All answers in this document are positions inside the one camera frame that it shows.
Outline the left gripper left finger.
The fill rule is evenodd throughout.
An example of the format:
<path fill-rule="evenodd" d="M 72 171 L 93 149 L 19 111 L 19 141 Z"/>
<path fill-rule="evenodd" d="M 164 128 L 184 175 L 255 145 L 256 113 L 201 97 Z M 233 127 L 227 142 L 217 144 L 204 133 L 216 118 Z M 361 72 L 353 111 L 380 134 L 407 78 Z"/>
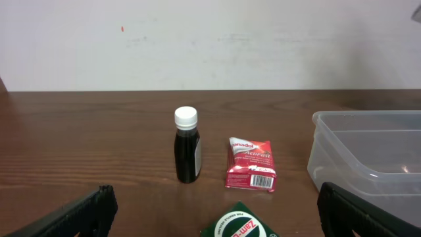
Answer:
<path fill-rule="evenodd" d="M 104 185 L 6 237 L 107 237 L 117 211 L 114 189 L 111 185 Z"/>

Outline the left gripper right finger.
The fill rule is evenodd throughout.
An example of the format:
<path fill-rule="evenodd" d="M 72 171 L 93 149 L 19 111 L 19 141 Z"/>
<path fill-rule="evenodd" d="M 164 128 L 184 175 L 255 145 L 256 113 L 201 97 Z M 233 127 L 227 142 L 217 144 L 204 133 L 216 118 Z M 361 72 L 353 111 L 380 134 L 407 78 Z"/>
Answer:
<path fill-rule="evenodd" d="M 420 228 L 332 182 L 324 182 L 318 212 L 325 237 L 420 237 Z"/>

